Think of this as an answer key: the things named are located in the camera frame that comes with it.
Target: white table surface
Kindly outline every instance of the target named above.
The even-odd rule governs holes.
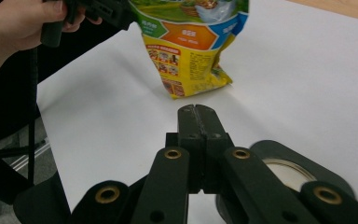
[[[270,139],[350,183],[358,199],[358,20],[282,0],[251,1],[221,66],[234,83],[172,100],[133,24],[38,89],[38,104],[71,209],[104,180],[149,172],[177,110],[216,110],[239,147]],[[213,195],[192,195],[188,223],[224,223]]]

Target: human hand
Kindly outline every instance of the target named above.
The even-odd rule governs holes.
[[[0,48],[8,53],[40,45],[42,26],[63,21],[67,7],[63,1],[4,0],[0,4]],[[66,23],[63,32],[75,32],[85,19],[85,9],[78,10],[74,24]],[[101,19],[91,21],[100,24]]]

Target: snack bag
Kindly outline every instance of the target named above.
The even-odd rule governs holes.
[[[130,0],[145,47],[173,99],[231,83],[220,52],[242,30],[249,0]]]

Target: gray floor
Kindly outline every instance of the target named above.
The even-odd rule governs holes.
[[[35,142],[43,143],[43,145],[38,148],[40,154],[35,157],[34,182],[38,184],[50,178],[57,171],[57,167],[49,148],[48,137],[42,119],[37,119],[35,123]],[[24,147],[27,145],[28,127],[25,127],[17,133],[0,141],[0,149],[8,147]],[[9,158],[5,159],[5,161],[18,170],[20,174],[27,177],[27,157]],[[13,215],[12,206],[0,202],[0,224],[12,223],[19,223]]]

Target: black cable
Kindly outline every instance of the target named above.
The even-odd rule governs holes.
[[[37,95],[37,48],[30,50],[30,104],[29,104],[29,125],[28,125],[28,180],[34,183],[34,119],[36,113],[36,95]]]

